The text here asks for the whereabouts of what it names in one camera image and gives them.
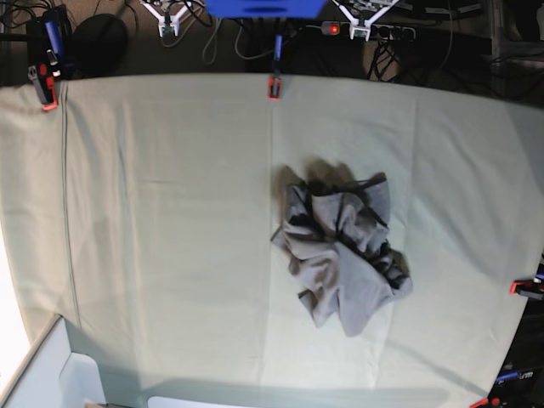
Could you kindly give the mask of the black power strip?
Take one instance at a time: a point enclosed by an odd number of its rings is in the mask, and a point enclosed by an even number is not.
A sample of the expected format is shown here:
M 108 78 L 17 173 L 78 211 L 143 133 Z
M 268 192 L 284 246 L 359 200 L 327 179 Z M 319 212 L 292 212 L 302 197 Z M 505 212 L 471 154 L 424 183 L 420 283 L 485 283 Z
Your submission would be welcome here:
M 417 36 L 415 28 L 405 25 L 372 25 L 365 28 L 348 22 L 324 21 L 319 28 L 323 35 L 343 35 L 352 40 L 413 42 Z

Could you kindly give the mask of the red clamp top left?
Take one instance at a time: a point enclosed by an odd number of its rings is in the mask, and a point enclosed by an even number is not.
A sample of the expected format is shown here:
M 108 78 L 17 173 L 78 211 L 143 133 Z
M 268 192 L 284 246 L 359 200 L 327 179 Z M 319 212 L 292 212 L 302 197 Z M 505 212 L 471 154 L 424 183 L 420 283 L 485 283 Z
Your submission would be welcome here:
M 61 75 L 64 41 L 59 22 L 51 14 L 37 17 L 25 24 L 27 42 L 27 75 L 37 91 L 45 111 L 58 106 L 55 79 Z

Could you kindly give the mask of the red clamp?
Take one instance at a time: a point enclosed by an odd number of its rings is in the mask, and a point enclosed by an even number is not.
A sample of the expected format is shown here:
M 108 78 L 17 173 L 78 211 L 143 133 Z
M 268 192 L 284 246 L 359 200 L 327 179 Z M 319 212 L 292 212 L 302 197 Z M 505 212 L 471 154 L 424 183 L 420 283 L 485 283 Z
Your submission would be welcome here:
M 27 42 L 27 75 L 37 91 L 45 111 L 58 106 L 55 79 L 61 75 L 64 41 L 59 22 L 51 14 L 37 17 L 25 24 Z
M 498 408 L 501 406 L 501 399 L 498 397 L 484 398 L 469 406 L 469 408 Z
M 272 59 L 272 74 L 268 83 L 268 98 L 271 100 L 279 100 L 281 96 L 281 52 L 282 52 L 282 35 L 275 36 L 275 47 Z

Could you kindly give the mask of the red clamp bottom right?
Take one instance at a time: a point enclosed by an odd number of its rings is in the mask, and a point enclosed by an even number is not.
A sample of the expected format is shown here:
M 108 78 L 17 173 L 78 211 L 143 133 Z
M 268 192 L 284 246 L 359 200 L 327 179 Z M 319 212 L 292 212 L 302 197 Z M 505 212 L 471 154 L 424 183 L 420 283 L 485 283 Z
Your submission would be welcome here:
M 498 397 L 484 398 L 469 406 L 469 408 L 498 408 L 501 406 L 501 399 Z

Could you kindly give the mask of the blue box top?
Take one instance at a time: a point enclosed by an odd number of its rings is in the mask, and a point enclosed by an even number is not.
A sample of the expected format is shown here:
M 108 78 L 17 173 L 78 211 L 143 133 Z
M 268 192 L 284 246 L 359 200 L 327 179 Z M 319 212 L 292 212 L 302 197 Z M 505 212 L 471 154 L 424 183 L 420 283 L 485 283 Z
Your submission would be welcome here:
M 326 0 L 207 0 L 207 11 L 218 18 L 315 18 Z

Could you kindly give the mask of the red clamp top centre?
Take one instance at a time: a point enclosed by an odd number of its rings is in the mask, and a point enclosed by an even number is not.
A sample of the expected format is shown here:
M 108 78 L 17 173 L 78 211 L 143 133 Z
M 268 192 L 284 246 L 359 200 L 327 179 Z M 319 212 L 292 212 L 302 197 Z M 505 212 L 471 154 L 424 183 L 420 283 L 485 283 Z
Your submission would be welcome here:
M 282 35 L 275 36 L 275 47 L 272 59 L 272 74 L 268 83 L 268 98 L 271 100 L 279 100 L 281 96 L 281 52 L 282 52 Z

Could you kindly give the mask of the black round base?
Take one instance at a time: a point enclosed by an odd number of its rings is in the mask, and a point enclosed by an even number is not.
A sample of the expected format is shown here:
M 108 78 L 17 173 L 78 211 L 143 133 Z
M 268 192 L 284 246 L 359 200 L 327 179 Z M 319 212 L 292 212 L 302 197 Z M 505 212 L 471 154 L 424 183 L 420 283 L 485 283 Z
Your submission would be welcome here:
M 122 63 L 128 49 L 128 29 L 113 14 L 96 14 L 73 32 L 70 54 L 83 77 L 105 77 Z

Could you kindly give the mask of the red clamp right edge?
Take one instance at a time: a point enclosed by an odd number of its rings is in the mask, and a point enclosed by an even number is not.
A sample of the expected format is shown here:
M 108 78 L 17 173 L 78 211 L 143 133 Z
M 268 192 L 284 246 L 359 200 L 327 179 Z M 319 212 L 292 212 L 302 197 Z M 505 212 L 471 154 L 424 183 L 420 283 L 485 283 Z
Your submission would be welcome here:
M 543 274 L 536 274 L 534 278 L 528 280 L 515 280 L 509 292 L 520 297 L 542 301 L 543 294 Z

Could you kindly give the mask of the white bin lower left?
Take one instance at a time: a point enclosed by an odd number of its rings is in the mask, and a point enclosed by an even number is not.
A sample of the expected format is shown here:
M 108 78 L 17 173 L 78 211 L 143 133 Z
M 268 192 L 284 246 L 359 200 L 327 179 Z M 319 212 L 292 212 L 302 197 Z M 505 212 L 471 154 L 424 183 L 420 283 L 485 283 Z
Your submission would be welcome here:
M 99 368 L 71 349 L 66 320 L 50 319 L 1 393 L 2 407 L 106 407 Z

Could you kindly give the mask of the grey t-shirt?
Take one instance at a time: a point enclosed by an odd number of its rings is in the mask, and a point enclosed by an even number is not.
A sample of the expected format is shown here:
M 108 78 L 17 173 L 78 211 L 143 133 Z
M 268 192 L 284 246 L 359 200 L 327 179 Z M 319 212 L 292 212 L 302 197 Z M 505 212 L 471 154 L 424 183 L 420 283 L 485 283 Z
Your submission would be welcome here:
M 337 315 L 345 335 L 358 336 L 381 307 L 411 294 L 410 273 L 388 241 L 390 210 L 384 173 L 285 187 L 272 242 L 288 254 L 298 299 L 316 326 Z

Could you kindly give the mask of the pale green table cloth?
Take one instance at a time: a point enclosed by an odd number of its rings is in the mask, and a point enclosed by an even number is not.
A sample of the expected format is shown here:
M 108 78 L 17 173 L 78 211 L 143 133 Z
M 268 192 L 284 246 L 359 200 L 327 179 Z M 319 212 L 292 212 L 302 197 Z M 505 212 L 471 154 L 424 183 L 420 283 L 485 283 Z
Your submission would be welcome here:
M 467 407 L 504 361 L 543 249 L 543 112 L 387 83 L 264 75 L 1 91 L 1 224 L 25 331 L 58 314 L 106 400 Z M 384 173 L 412 293 L 356 337 L 316 327 L 272 246 L 284 186 Z

